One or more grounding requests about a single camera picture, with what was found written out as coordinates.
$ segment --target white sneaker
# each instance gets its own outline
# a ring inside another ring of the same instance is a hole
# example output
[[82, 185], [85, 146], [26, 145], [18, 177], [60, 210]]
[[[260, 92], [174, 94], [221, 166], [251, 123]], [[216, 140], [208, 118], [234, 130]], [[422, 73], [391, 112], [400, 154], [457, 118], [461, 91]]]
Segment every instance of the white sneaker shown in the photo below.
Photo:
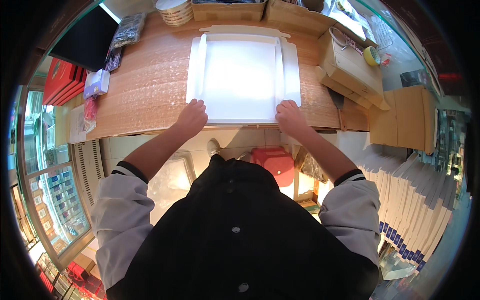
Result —
[[242, 155], [240, 155], [240, 157], [237, 158], [237, 160], [243, 160], [249, 163], [251, 158], [252, 158], [252, 154], [246, 151], [246, 152], [243, 152]]
[[215, 154], [220, 154], [220, 144], [217, 142], [216, 139], [211, 139], [207, 143], [207, 152], [208, 156], [212, 157]]

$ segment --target brown cardboard box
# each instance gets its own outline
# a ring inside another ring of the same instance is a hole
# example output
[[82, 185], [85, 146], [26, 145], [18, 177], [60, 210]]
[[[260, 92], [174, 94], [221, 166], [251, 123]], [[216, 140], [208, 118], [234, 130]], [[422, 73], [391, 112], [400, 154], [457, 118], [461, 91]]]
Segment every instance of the brown cardboard box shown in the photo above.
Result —
[[262, 19], [266, 0], [263, 3], [192, 3], [195, 21], [242, 20], [257, 21]]
[[92, 271], [93, 267], [95, 266], [95, 262], [91, 258], [86, 257], [81, 253], [75, 257], [73, 262], [85, 269], [89, 275], [91, 275], [90, 271]]
[[434, 151], [435, 100], [423, 85], [384, 93], [390, 110], [369, 109], [370, 143]]
[[90, 273], [91, 273], [91, 275], [97, 277], [98, 279], [100, 279], [100, 280], [102, 279], [102, 278], [100, 278], [100, 270], [98, 269], [98, 265], [97, 265], [97, 264], [92, 268], [92, 270], [90, 271]]
[[349, 88], [345, 87], [343, 84], [336, 82], [335, 80], [328, 77], [327, 72], [322, 69], [320, 66], [315, 67], [315, 75], [317, 75], [318, 81], [331, 88], [332, 90], [336, 91], [337, 93], [347, 97], [348, 99], [352, 100], [353, 102], [369, 109], [372, 106], [372, 103], [361, 97], [359, 94], [355, 93], [354, 91], [350, 90]]
[[344, 85], [383, 110], [389, 106], [384, 101], [382, 72], [380, 66], [367, 64], [365, 58], [354, 48], [337, 44], [329, 32], [319, 39], [320, 67], [330, 79]]
[[315, 38], [319, 38], [329, 27], [334, 26], [362, 47], [378, 46], [369, 39], [362, 41], [360, 37], [335, 19], [322, 15], [319, 12], [311, 12], [306, 7], [281, 0], [268, 0], [265, 9], [265, 19], [269, 26], [280, 31], [301, 33]]

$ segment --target hand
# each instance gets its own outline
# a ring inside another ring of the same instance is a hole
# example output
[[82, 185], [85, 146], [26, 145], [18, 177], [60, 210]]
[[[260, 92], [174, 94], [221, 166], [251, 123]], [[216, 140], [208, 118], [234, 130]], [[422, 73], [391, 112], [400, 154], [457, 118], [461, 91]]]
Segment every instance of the hand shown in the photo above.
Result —
[[185, 140], [193, 138], [207, 123], [208, 115], [205, 113], [206, 108], [203, 100], [197, 101], [197, 99], [192, 99], [181, 111], [177, 122], [172, 125], [172, 128], [178, 130]]
[[280, 130], [300, 142], [305, 133], [313, 130], [293, 100], [283, 100], [276, 106], [275, 119]]

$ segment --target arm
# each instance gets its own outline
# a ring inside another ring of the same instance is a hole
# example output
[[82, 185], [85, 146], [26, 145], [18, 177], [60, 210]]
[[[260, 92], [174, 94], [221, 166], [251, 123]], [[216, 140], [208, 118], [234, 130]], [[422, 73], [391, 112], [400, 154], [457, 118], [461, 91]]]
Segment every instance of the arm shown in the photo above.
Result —
[[105, 290], [124, 278], [153, 228], [150, 212], [155, 203], [147, 197], [148, 181], [184, 142], [202, 130], [207, 119], [203, 101], [192, 100], [174, 125], [138, 147], [110, 176], [99, 181], [91, 219], [99, 245], [96, 262]]
[[277, 107], [280, 130], [299, 141], [315, 158], [332, 182], [357, 167], [345, 154], [307, 125], [302, 112], [293, 100], [284, 100]]
[[180, 146], [203, 129], [208, 120], [205, 109], [203, 100], [193, 99], [182, 110], [175, 124], [135, 149], [123, 161], [134, 165], [148, 181], [151, 180]]
[[295, 101], [284, 100], [276, 110], [280, 130], [299, 141], [334, 182], [320, 209], [322, 225], [350, 251], [378, 265], [380, 201], [375, 183], [367, 181], [350, 159], [307, 125]]

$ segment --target red plastic stool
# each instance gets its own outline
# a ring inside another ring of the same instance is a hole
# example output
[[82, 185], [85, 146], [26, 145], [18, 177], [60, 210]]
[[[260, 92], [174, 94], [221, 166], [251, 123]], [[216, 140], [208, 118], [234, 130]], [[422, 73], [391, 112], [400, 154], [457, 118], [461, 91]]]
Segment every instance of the red plastic stool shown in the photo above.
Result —
[[293, 158], [284, 148], [254, 148], [252, 163], [260, 165], [272, 173], [279, 187], [293, 182]]

